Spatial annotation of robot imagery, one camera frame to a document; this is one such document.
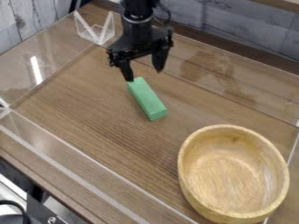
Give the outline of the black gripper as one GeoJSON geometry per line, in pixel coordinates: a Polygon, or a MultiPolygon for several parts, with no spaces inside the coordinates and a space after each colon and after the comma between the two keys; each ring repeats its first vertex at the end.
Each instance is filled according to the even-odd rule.
{"type": "Polygon", "coordinates": [[[152,19],[130,21],[122,17],[123,34],[107,48],[110,65],[119,67],[127,82],[135,80],[130,61],[152,56],[152,65],[158,73],[164,70],[168,51],[174,46],[171,26],[154,27],[152,19]]]}

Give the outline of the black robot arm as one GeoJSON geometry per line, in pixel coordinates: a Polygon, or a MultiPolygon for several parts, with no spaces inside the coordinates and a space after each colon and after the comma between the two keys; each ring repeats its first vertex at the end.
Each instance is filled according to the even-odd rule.
{"type": "Polygon", "coordinates": [[[160,0],[120,0],[120,6],[123,33],[107,48],[108,63],[120,69],[126,81],[132,82],[132,60],[151,55],[155,71],[164,70],[174,47],[174,29],[152,25],[155,8],[163,6],[160,0]]]}

